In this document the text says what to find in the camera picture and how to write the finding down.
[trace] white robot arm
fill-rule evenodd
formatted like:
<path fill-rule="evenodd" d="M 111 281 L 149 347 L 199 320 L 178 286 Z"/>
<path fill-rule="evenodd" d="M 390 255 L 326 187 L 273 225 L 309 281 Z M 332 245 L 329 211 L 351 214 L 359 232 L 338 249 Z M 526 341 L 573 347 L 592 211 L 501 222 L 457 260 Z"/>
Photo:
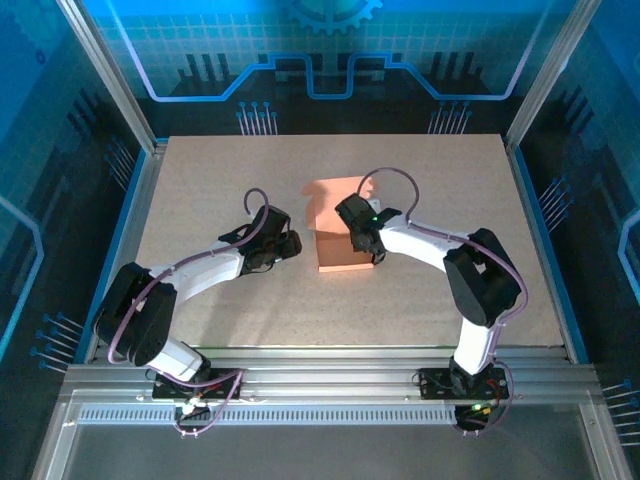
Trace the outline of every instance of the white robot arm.
<path fill-rule="evenodd" d="M 455 236 L 466 237 L 467 234 L 456 233 Z M 410 228 L 404 215 L 395 216 L 385 224 L 384 228 L 380 230 L 380 240 L 387 252 L 407 255 L 433 265 L 444 273 L 446 273 L 445 257 L 450 250 L 462 246 L 459 242 L 432 237 Z M 489 347 L 496 328 L 495 324 L 486 327 L 476 325 L 467 318 L 462 318 L 460 340 L 453 359 L 467 374 L 477 375 L 491 363 Z"/>
<path fill-rule="evenodd" d="M 449 366 L 452 388 L 459 396 L 469 395 L 492 366 L 491 350 L 500 328 L 497 319 L 513 307 L 521 292 L 507 271 L 460 241 L 470 239 L 513 267 L 495 235 L 486 229 L 469 235 L 410 224 L 400 211 L 388 208 L 376 212 L 357 194 L 343 200 L 336 211 L 349 227 L 354 250 L 371 253 L 374 264 L 387 252 L 400 253 L 447 274 L 463 317 L 460 340 Z"/>
<path fill-rule="evenodd" d="M 243 225 L 221 236 L 193 261 L 184 263 L 149 290 L 144 303 L 126 323 L 134 300 L 170 265 L 151 269 L 130 263 L 120 269 L 109 287 L 94 320 L 94 333 L 112 344 L 116 331 L 124 328 L 115 351 L 135 366 L 154 369 L 179 382 L 202 382 L 210 376 L 210 363 L 200 353 L 169 334 L 174 310 L 189 298 L 221 282 L 271 268 L 275 263 L 298 255 L 302 246 L 298 234 L 289 229 L 289 216 L 273 206 L 257 233 L 264 207 L 251 225 Z M 245 242 L 237 248 L 232 245 Z"/>

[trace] black mounting plate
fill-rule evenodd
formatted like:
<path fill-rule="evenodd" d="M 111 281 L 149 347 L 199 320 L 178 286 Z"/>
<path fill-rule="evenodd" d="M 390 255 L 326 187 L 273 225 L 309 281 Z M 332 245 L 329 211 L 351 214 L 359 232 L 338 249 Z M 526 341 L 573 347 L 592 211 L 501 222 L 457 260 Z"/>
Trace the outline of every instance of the black mounting plate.
<path fill-rule="evenodd" d="M 212 368 L 209 370 L 209 379 L 213 380 L 214 378 L 221 377 L 222 375 L 226 375 L 227 373 L 231 373 L 236 371 L 233 368 Z M 228 380 L 222 382 L 222 384 L 214 389 L 209 390 L 202 395 L 203 400 L 220 400 L 227 398 L 231 388 L 233 387 L 233 382 L 235 382 L 236 377 L 231 377 Z M 242 384 L 238 385 L 235 393 L 231 397 L 233 400 L 237 400 L 240 398 L 240 390 L 242 389 Z M 189 389 L 186 387 L 181 387 L 176 385 L 175 383 L 167 380 L 160 374 L 156 375 L 155 384 L 153 386 L 153 393 L 151 397 L 154 400 L 185 400 L 191 398 L 193 396 L 193 389 Z"/>
<path fill-rule="evenodd" d="M 448 368 L 421 368 L 416 371 L 413 380 L 414 384 L 420 388 L 422 400 L 493 400 L 496 398 L 496 391 L 487 383 L 489 380 L 494 380 L 498 385 L 500 400 L 509 398 L 506 375 L 501 368 L 489 369 L 485 381 L 464 397 L 458 397 L 453 393 Z"/>

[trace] wooden table surface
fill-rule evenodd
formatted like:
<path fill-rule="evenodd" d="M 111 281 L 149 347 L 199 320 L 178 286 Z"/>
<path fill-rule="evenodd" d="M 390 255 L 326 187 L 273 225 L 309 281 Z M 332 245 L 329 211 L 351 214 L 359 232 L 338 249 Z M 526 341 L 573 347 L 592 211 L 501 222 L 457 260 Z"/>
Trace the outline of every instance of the wooden table surface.
<path fill-rule="evenodd" d="M 461 318 L 446 276 L 400 255 L 370 270 L 320 274 L 305 225 L 310 181 L 395 166 L 417 180 L 416 221 L 493 230 L 530 291 L 501 344 L 560 345 L 557 317 L 498 135 L 172 137 L 138 263 L 173 263 L 247 222 L 245 191 L 258 186 L 292 217 L 303 251 L 269 273 L 220 284 L 174 315 L 172 333 L 193 345 L 456 345 Z M 406 211 L 413 191 L 376 176 L 383 208 Z M 258 196 L 251 206 L 260 205 Z"/>

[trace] glass panel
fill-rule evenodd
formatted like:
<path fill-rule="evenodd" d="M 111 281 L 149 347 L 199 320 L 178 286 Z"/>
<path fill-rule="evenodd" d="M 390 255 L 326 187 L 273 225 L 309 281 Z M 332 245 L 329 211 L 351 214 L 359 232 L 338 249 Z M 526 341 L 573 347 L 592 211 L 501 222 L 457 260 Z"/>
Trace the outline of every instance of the glass panel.
<path fill-rule="evenodd" d="M 86 5 L 162 137 L 502 133 L 573 1 Z"/>
<path fill-rule="evenodd" d="M 319 427 L 292 421 L 214 427 L 187 442 L 168 425 L 81 425 L 63 478 L 190 478 L 206 471 L 215 471 L 216 478 L 265 479 L 599 478 L 579 412 L 516 406 L 508 415 L 480 439 L 463 437 L 451 426 Z M 141 455 L 141 448 L 149 454 Z M 157 458 L 170 458 L 175 474 L 167 475 L 167 465 Z"/>
<path fill-rule="evenodd" d="M 140 148 L 54 1 L 0 2 L 0 54 L 0 478 L 30 478 Z"/>
<path fill-rule="evenodd" d="M 635 389 L 640 385 L 636 7 L 631 1 L 602 3 L 521 145 L 589 356 L 604 386 L 630 378 Z M 633 411 L 632 405 L 615 410 Z M 639 418 L 621 417 L 630 425 L 619 432 L 640 430 Z M 638 437 L 621 440 L 637 443 Z M 640 450 L 628 451 L 640 466 Z"/>

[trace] cardboard box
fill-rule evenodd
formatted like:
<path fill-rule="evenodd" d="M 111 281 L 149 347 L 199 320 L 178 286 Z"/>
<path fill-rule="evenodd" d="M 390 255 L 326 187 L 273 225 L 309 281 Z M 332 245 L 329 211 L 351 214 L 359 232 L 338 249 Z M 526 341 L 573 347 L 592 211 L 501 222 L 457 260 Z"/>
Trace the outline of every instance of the cardboard box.
<path fill-rule="evenodd" d="M 351 245 L 349 229 L 335 211 L 336 205 L 358 189 L 363 177 L 341 177 L 314 180 L 302 190 L 311 195 L 307 204 L 307 227 L 314 231 L 318 271 L 341 272 L 373 268 L 370 253 L 356 253 Z M 371 198 L 375 184 L 367 179 L 360 195 Z"/>

